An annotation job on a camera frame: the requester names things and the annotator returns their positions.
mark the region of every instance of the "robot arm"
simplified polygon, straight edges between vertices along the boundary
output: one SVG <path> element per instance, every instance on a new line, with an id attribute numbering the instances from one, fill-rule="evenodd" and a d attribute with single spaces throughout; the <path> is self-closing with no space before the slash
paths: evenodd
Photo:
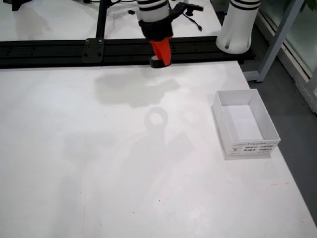
<path id="1" fill-rule="evenodd" d="M 138 19 L 143 35 L 151 43 L 155 56 L 150 59 L 153 68 L 171 64 L 169 40 L 173 37 L 172 21 L 185 10 L 203 11 L 194 4 L 179 2 L 174 9 L 169 9 L 168 0 L 138 0 Z"/>

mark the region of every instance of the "metal bracket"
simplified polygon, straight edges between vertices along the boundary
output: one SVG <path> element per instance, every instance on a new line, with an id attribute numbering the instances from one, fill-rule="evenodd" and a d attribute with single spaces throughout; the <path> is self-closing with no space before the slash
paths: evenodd
<path id="1" fill-rule="evenodd" d="M 85 40 L 83 62 L 101 63 L 104 58 L 105 40 L 103 38 L 88 38 Z"/>

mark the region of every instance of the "black cable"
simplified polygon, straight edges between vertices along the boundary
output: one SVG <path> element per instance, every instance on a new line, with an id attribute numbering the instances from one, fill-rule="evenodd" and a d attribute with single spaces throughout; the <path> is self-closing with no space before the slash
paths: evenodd
<path id="1" fill-rule="evenodd" d="M 188 20 L 190 20 L 191 22 L 193 22 L 193 23 L 197 26 L 197 28 L 198 28 L 199 31 L 202 31 L 202 30 L 203 30 L 202 26 L 199 25 L 199 24 L 197 23 L 197 21 L 195 21 L 194 19 L 190 18 L 189 16 L 187 16 L 187 15 L 184 14 L 184 13 L 183 13 L 183 15 L 184 15 Z"/>
<path id="2" fill-rule="evenodd" d="M 169 9 L 172 9 L 172 7 L 171 7 L 171 5 L 170 5 L 170 3 L 169 3 L 169 0 L 168 0 L 168 7 L 169 7 Z M 194 19 L 190 18 L 189 16 L 187 16 L 187 15 L 184 14 L 184 13 L 183 13 L 183 15 L 184 15 L 188 20 L 190 20 L 192 23 L 194 23 L 194 24 L 197 26 L 197 28 L 198 28 L 199 31 L 202 31 L 202 30 L 203 30 L 202 26 L 199 25 L 199 24 L 197 23 L 197 21 L 195 21 Z"/>

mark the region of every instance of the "metal frame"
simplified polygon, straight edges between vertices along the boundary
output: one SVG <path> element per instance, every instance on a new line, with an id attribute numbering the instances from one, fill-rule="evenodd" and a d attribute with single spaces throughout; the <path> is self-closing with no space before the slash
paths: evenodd
<path id="1" fill-rule="evenodd" d="M 271 68 L 279 50 L 281 49 L 287 33 L 291 29 L 298 12 L 300 11 L 304 0 L 293 0 L 288 6 L 285 15 L 275 33 L 273 39 L 270 41 L 270 46 L 265 54 L 263 61 L 258 70 L 252 72 L 245 72 L 248 81 L 263 82 L 269 69 Z"/>
<path id="2" fill-rule="evenodd" d="M 105 40 L 106 11 L 111 0 L 101 0 L 96 38 L 86 40 L 0 42 L 0 68 L 144 65 L 154 55 L 146 39 Z M 173 63 L 252 60 L 251 50 L 242 55 L 222 52 L 216 37 L 173 38 Z"/>

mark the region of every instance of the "gray metal post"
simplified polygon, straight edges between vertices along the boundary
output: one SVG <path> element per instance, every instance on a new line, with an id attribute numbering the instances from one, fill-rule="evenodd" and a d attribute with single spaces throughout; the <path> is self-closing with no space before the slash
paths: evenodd
<path id="1" fill-rule="evenodd" d="M 288 6 L 282 21 L 270 42 L 270 46 L 259 68 L 259 77 L 257 82 L 263 82 L 269 69 L 271 68 L 278 51 L 286 38 L 287 33 L 291 29 L 296 16 L 303 5 L 304 0 L 293 0 Z"/>

